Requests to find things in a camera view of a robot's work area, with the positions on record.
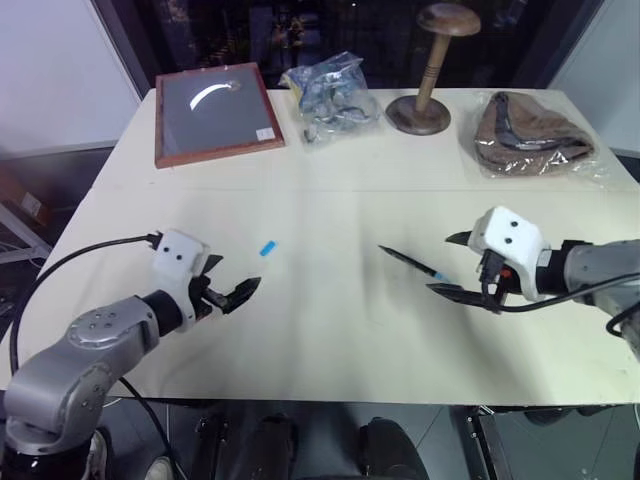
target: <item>plastic bag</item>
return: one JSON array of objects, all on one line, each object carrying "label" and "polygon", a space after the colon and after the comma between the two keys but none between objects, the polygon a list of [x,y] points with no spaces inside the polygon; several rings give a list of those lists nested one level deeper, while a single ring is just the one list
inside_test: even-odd
[{"label": "plastic bag", "polygon": [[583,172],[601,177],[589,135],[530,95],[496,92],[474,139],[476,160],[492,177]]},{"label": "plastic bag", "polygon": [[367,90],[361,62],[362,58],[342,52],[282,74],[280,85],[289,87],[298,100],[307,143],[325,143],[377,123],[380,106]]}]

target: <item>brown fabric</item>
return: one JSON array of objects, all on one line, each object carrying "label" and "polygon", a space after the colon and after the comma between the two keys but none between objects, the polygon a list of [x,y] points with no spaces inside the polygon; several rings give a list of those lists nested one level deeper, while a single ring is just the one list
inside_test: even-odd
[{"label": "brown fabric", "polygon": [[496,137],[496,95],[482,116],[475,137],[478,161],[499,175],[543,175],[571,170],[575,163],[594,152],[586,132],[564,116],[547,110],[529,95],[506,93],[511,128],[521,139],[572,138],[581,145],[559,146],[552,150],[524,151],[502,145]]}]

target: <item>black cable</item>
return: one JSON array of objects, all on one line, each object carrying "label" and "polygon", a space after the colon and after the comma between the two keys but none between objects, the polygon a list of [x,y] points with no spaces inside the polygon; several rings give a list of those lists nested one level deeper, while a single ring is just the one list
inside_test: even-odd
[{"label": "black cable", "polygon": [[173,475],[175,476],[176,479],[182,478],[182,474],[178,469],[178,460],[176,459],[173,453],[173,450],[171,449],[171,444],[169,443],[167,434],[162,428],[162,424],[160,423],[160,420],[158,419],[156,412],[153,411],[153,408],[151,408],[151,405],[149,405],[147,401],[144,398],[142,398],[142,395],[138,393],[138,391],[133,387],[133,385],[129,383],[129,381],[126,378],[121,377],[119,381],[122,385],[125,386],[127,390],[129,390],[129,392],[131,392],[131,395],[134,396],[134,398],[140,403],[142,408],[144,408],[144,410],[147,412],[147,414],[151,418],[151,421],[153,422],[153,426],[156,427],[156,431],[158,432],[158,435],[160,435],[160,439],[164,444],[166,455],[169,458],[169,463],[171,463],[171,469],[173,470]]},{"label": "black cable", "polygon": [[595,293],[600,290],[604,290],[605,288],[615,287],[616,285],[620,285],[621,283],[630,282],[631,280],[640,279],[640,272],[636,273],[627,273],[626,275],[620,275],[619,277],[613,277],[609,280],[605,280],[604,282],[594,283],[593,285],[589,285],[587,287],[582,287],[572,292],[566,293],[564,295],[559,295],[554,298],[550,298],[549,300],[543,300],[541,302],[529,303],[528,305],[521,305],[517,307],[508,307],[506,305],[498,305],[496,302],[493,302],[495,305],[489,304],[489,308],[495,308],[501,312],[510,312],[510,313],[523,313],[523,312],[531,312],[533,310],[539,310],[545,307],[551,307],[552,305],[557,305],[559,303],[568,302],[569,300],[574,300],[579,297],[583,297],[584,295],[589,295],[590,293]]},{"label": "black cable", "polygon": [[636,303],[635,305],[631,305],[629,308],[627,308],[626,310],[623,310],[622,312],[618,313],[615,317],[613,317],[611,320],[609,320],[607,322],[607,325],[605,326],[605,328],[607,329],[607,332],[609,332],[614,337],[622,337],[622,334],[620,333],[620,331],[614,330],[614,327],[619,323],[624,322],[627,318],[629,318],[631,315],[633,315],[636,312],[640,312],[640,302]]},{"label": "black cable", "polygon": [[80,255],[84,255],[85,253],[92,252],[93,250],[98,250],[99,248],[111,247],[113,245],[123,245],[125,243],[136,243],[148,241],[152,245],[157,245],[159,234],[148,234],[141,235],[139,237],[129,237],[129,238],[121,238],[118,240],[109,240],[108,242],[96,243],[95,245],[90,245],[88,247],[81,248],[80,250],[76,250],[75,252],[67,255],[66,257],[61,258],[56,263],[47,268],[42,274],[36,279],[35,282],[31,284],[28,288],[24,296],[22,297],[18,307],[15,310],[13,315],[13,323],[11,325],[11,333],[9,336],[9,362],[11,364],[11,375],[15,375],[19,368],[18,361],[18,333],[20,331],[20,322],[22,321],[22,314],[24,313],[29,300],[36,292],[36,290],[42,285],[49,276],[58,270],[65,263],[73,260],[74,258],[79,257]]}]

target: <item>white wall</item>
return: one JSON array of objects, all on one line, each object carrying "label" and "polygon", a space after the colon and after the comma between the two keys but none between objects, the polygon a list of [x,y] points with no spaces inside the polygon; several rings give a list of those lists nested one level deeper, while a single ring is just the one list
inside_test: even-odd
[{"label": "white wall", "polygon": [[605,0],[549,88],[611,148],[640,155],[640,1]]},{"label": "white wall", "polygon": [[0,1],[0,155],[113,144],[138,103],[88,0]]}]

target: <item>white table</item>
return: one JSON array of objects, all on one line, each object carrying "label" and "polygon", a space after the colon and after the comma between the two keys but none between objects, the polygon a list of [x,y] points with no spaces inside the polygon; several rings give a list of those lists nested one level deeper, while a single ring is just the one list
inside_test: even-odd
[{"label": "white table", "polygon": [[[382,105],[406,93],[375,92]],[[640,366],[604,331],[606,314],[574,303],[500,316],[456,305],[377,248],[397,248],[477,289],[479,257],[443,240],[494,205],[537,223],[556,248],[563,239],[605,243],[640,234],[640,189],[601,142],[605,188],[576,177],[485,178],[465,147],[479,95],[488,94],[436,91],[453,118],[442,134],[412,137],[383,119],[377,134],[311,151],[298,136],[289,93],[272,91],[287,147],[156,170],[150,92],[47,263],[105,239],[175,227],[225,256],[211,273],[217,289],[262,276],[242,308],[170,334],[128,375],[146,396],[640,401]],[[563,94],[536,95],[597,139]],[[261,257],[269,240],[277,248]],[[150,261],[147,247],[121,246],[61,269],[25,314],[22,361],[83,311],[148,293]],[[6,355],[7,342],[0,348]],[[8,368],[1,368],[6,386]]]}]

